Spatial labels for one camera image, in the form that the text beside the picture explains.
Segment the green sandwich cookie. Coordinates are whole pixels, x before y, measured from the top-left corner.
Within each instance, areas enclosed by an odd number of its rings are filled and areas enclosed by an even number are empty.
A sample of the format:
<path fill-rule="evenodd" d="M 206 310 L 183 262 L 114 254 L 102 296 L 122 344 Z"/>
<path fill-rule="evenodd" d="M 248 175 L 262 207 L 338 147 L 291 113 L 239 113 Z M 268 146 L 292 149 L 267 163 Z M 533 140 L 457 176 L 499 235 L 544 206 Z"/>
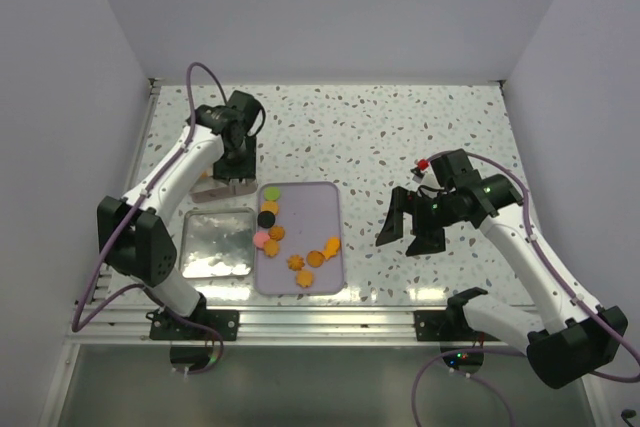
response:
<path fill-rule="evenodd" d="M 267 201 L 275 202 L 281 197 L 280 188 L 277 186 L 270 186 L 264 190 L 264 198 Z"/>

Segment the orange sandwich cookie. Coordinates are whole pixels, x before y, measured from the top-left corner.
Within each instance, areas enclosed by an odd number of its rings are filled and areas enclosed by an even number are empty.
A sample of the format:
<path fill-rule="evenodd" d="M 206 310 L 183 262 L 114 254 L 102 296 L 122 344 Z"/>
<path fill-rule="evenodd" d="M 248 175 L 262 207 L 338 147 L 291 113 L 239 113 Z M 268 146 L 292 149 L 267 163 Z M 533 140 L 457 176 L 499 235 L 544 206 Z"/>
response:
<path fill-rule="evenodd" d="M 261 212 L 271 212 L 274 216 L 277 216 L 279 213 L 279 205 L 276 201 L 265 201 L 261 205 Z"/>

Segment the black sandwich cookie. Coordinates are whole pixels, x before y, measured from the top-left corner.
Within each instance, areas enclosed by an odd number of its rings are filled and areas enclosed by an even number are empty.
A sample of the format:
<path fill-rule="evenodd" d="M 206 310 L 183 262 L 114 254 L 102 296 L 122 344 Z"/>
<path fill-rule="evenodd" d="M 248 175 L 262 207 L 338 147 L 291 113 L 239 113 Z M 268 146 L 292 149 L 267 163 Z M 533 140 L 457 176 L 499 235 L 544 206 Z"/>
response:
<path fill-rule="evenodd" d="M 276 215 L 271 211 L 261 211 L 257 216 L 257 224 L 260 228 L 270 229 L 276 223 Z"/>

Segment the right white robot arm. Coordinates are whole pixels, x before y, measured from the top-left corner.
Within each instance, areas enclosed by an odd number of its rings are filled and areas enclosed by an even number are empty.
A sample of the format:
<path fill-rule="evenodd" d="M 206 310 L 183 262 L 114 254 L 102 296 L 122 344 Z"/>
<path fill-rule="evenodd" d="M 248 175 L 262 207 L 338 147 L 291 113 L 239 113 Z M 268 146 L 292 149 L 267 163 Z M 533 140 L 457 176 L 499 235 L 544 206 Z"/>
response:
<path fill-rule="evenodd" d="M 438 254 L 446 249 L 446 228 L 470 224 L 506 260 L 536 311 L 530 314 L 474 287 L 448 299 L 440 334 L 461 340 L 474 333 L 496 338 L 523 354 L 553 389 L 588 374 L 602 377 L 601 367 L 628 345 L 627 317 L 617 306 L 604 306 L 560 260 L 532 221 L 524 183 L 503 166 L 482 176 L 471 164 L 474 157 L 458 149 L 417 164 L 413 174 L 432 169 L 437 187 L 395 187 L 376 244 L 401 239 L 409 216 L 413 240 L 407 256 Z"/>

